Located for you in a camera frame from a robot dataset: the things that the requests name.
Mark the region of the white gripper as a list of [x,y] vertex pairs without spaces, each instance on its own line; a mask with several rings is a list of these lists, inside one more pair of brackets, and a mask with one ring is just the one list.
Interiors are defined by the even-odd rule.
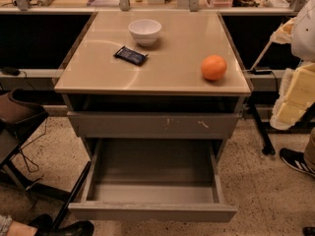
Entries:
[[[291,43],[295,18],[281,24],[271,35],[270,41],[278,44]],[[315,64],[304,63],[295,70],[284,71],[279,98],[272,110],[270,124],[277,130],[294,126],[315,102]]]

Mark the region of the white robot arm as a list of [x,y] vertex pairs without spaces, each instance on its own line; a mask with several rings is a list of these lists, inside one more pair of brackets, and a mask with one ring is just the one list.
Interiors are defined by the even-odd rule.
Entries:
[[270,124],[278,130],[295,125],[315,102],[315,0],[309,0],[297,16],[277,29],[273,42],[290,43],[291,53],[301,60],[295,69],[286,69]]

